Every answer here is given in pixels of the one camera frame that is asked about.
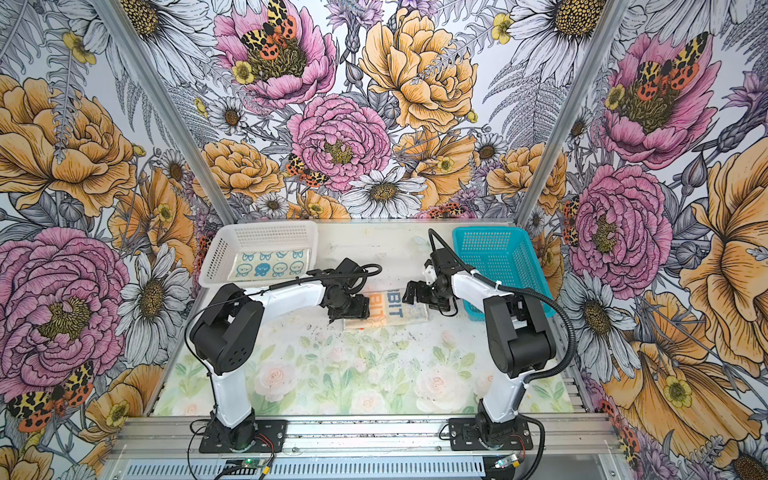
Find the pink and cream towel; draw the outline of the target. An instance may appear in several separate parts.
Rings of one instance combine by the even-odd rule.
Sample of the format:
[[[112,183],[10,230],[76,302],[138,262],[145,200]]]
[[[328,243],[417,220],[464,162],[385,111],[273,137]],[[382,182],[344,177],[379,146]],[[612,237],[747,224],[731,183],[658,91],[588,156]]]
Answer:
[[[370,315],[366,319],[346,319],[345,330],[364,330],[405,326],[425,323],[429,320],[428,308],[424,304],[407,304],[403,301],[405,291],[369,291]]]

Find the blue and cream towel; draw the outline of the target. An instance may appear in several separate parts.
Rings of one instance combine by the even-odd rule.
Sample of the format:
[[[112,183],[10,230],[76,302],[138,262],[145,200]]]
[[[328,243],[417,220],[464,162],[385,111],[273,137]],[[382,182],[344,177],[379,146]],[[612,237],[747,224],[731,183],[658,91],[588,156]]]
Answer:
[[[235,255],[229,280],[266,281],[303,275],[311,260],[311,250],[245,251]]]

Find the teal plastic basket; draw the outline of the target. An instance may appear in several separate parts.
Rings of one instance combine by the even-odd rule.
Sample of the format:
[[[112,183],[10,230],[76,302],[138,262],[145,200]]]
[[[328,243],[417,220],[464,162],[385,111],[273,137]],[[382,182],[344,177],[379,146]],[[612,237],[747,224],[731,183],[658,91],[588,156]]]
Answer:
[[[468,265],[504,286],[552,292],[528,234],[509,226],[464,226],[452,232],[454,251]]]

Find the white plastic basket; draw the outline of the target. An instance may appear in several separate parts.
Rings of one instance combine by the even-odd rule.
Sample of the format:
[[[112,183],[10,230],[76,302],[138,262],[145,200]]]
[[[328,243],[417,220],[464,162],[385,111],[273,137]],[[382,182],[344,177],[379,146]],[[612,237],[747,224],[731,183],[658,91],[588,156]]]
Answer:
[[[211,241],[199,284],[267,285],[306,274],[315,266],[318,226],[308,220],[227,225]]]

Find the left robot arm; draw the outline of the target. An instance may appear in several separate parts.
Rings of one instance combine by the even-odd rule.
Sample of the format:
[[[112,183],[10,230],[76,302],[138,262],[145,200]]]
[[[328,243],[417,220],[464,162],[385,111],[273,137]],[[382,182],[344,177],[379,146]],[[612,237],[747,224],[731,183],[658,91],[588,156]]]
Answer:
[[[244,371],[263,322],[310,307],[325,309],[330,322],[367,319],[370,299],[362,290],[381,272],[378,264],[346,258],[334,269],[311,270],[254,291],[234,283],[221,286],[186,335],[190,352],[208,371],[214,397],[200,451],[247,452],[258,443],[270,445],[270,436],[259,431]]]

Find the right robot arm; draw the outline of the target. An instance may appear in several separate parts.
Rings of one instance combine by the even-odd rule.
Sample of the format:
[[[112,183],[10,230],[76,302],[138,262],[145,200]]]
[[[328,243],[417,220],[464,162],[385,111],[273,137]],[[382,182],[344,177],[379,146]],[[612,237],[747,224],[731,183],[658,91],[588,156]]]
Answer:
[[[455,432],[454,450],[529,449],[533,446],[520,405],[536,373],[555,357],[556,342],[543,305],[531,289],[507,287],[464,264],[448,247],[436,248],[425,262],[425,279],[410,281],[403,302],[424,304],[444,316],[465,301],[484,314],[487,346],[498,370],[478,401],[475,419]]]

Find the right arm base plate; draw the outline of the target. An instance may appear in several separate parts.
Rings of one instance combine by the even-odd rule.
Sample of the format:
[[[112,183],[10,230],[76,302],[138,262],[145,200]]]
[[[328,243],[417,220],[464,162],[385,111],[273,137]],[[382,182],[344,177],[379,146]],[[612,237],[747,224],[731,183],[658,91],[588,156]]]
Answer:
[[[448,435],[453,451],[532,450],[533,439],[528,423],[517,418],[495,423],[477,415],[448,420]]]

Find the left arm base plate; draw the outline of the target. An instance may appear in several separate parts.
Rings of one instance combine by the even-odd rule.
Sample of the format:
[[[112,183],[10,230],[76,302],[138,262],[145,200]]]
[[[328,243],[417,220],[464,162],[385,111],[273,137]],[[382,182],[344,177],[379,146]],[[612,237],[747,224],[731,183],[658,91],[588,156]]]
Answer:
[[[203,454],[280,453],[287,436],[287,420],[248,417],[236,427],[226,427],[217,418],[206,426],[200,442]]]

